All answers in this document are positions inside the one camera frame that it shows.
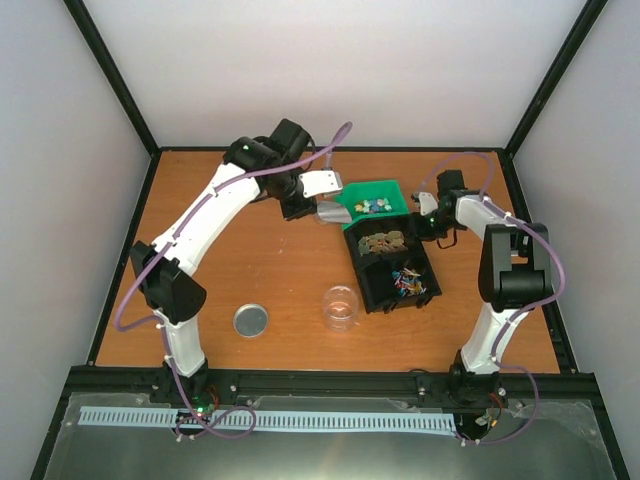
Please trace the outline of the metal scoop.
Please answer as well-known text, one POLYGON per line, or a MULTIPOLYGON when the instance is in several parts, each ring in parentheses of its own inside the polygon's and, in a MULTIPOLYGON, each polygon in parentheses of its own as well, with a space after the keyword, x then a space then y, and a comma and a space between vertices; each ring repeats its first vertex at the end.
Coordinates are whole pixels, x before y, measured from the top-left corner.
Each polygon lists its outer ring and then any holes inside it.
POLYGON ((314 217, 322 224, 348 225, 352 222, 349 210, 344 205, 332 201, 319 201, 314 217))

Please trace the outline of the green candy bin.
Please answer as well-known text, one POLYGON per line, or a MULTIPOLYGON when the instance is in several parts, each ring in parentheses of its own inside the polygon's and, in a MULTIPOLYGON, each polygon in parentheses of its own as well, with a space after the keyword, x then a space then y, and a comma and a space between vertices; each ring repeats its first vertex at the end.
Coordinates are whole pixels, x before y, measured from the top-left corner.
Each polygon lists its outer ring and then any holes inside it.
POLYGON ((335 201, 351 215, 342 225, 346 230, 356 222, 368 218, 382 218, 409 213, 408 205, 396 180, 355 182, 346 185, 335 201))

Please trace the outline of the black lollipop candy bin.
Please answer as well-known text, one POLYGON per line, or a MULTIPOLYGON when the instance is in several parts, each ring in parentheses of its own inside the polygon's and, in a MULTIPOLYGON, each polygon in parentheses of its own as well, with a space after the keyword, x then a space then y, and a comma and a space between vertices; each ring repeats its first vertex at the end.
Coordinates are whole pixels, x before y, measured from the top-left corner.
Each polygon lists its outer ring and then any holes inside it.
POLYGON ((375 255, 354 266, 367 314, 388 314, 398 308, 422 308, 442 295, 424 252, 375 255))

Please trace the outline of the black popsicle candy bin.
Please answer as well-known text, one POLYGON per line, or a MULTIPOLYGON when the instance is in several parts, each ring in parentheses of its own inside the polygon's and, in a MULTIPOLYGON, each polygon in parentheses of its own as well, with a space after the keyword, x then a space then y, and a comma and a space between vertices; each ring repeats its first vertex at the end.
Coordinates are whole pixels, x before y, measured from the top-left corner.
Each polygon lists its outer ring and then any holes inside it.
POLYGON ((383 260, 408 261, 426 256, 410 215, 370 216, 343 231, 356 271, 383 260))

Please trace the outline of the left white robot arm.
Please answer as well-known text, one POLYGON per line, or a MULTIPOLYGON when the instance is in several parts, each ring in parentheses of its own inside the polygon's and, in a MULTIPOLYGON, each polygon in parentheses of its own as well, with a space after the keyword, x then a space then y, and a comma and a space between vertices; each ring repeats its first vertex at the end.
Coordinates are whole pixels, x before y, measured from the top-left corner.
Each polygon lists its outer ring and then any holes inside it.
POLYGON ((138 241, 131 248, 134 286, 158 319, 165 362, 177 373, 172 388, 186 402, 201 400, 208 390, 208 378, 200 372, 207 360, 197 320, 207 293, 193 275, 231 220, 257 199, 277 200, 287 221, 315 212, 315 199, 304 195, 305 170, 298 163, 312 143, 311 135, 289 119, 268 136, 237 139, 190 208, 151 244, 138 241))

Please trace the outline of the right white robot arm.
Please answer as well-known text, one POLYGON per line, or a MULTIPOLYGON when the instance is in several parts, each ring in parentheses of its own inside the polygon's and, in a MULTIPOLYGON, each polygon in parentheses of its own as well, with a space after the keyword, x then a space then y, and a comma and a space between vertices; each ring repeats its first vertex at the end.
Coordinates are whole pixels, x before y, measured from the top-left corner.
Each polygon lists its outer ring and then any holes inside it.
POLYGON ((482 241, 478 291, 483 305, 474 330, 457 352, 447 390, 460 406, 489 402, 515 330, 528 313, 553 294, 548 230, 499 208, 490 196, 465 187, 459 170, 437 176, 436 195, 412 195, 418 237, 440 242, 469 230, 482 241))

